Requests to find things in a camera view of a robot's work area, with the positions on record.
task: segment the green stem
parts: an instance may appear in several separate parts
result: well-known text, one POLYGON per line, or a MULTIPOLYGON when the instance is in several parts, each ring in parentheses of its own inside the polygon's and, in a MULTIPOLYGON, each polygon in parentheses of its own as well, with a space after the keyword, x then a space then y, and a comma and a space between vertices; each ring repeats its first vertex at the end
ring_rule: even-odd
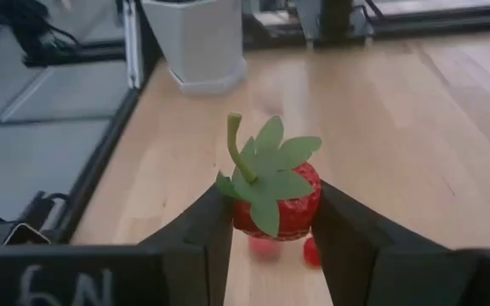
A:
POLYGON ((251 184, 257 178, 256 173, 253 172, 253 169, 251 169, 251 167, 243 160, 237 150, 236 144, 237 129, 241 122, 242 116, 240 114, 230 113, 230 115, 228 115, 228 151, 230 152, 231 159, 236 164, 236 167, 241 171, 245 178, 245 181, 251 184))

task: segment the white flower pot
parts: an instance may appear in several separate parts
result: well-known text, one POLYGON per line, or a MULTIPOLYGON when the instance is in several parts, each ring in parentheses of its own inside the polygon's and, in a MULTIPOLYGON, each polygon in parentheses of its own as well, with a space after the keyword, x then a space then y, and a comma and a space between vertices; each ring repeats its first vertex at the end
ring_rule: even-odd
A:
POLYGON ((224 94, 247 75, 240 0, 142 3, 182 92, 224 94))

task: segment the wooden table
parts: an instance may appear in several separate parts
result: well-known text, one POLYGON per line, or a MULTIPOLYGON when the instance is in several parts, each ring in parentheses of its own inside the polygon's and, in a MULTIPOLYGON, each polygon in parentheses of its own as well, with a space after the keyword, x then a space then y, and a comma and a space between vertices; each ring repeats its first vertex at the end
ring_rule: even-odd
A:
MULTIPOLYGON (((231 171, 225 115, 238 111, 240 145, 280 115, 287 137, 322 137, 311 162, 330 184, 447 247, 490 247, 490 35, 246 57, 248 80, 211 99, 184 97, 159 65, 75 244, 136 243, 175 218, 231 171)), ((246 242, 236 231, 226 305, 331 304, 303 241, 272 264, 246 242)))

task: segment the red object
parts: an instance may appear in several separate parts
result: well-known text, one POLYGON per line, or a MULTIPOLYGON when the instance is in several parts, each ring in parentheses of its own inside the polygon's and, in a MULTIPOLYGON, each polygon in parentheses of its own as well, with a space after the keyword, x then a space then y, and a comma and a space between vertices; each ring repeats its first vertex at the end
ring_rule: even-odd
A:
POLYGON ((276 260, 281 255, 281 242, 272 239, 248 237, 248 247, 260 260, 276 260))
POLYGON ((319 257, 319 251, 316 249, 315 239, 313 237, 307 238, 304 243, 304 261, 311 267, 321 267, 321 258, 319 257))
MULTIPOLYGON (((315 168, 304 162, 294 171, 313 186, 313 193, 299 199, 280 200, 278 241, 293 241, 309 234, 311 222, 321 201, 321 179, 315 168)), ((234 227, 256 238, 270 238, 253 222, 250 215, 251 205, 246 201, 237 201, 234 212, 234 227)))

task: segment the strawberry leaves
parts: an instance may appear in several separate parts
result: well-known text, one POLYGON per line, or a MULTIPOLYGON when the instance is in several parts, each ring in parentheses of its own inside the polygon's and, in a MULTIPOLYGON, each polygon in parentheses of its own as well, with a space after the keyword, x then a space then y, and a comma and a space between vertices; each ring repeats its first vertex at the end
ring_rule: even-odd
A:
POLYGON ((249 138, 241 152, 237 152, 236 133, 241 115, 228 116, 228 150, 236 168, 231 180, 217 175, 220 192, 251 204, 251 219, 271 237, 279 232, 279 200, 307 196, 313 187, 294 168, 306 162, 321 146, 318 137, 298 137, 283 144, 282 120, 272 117, 260 130, 256 139, 249 138))

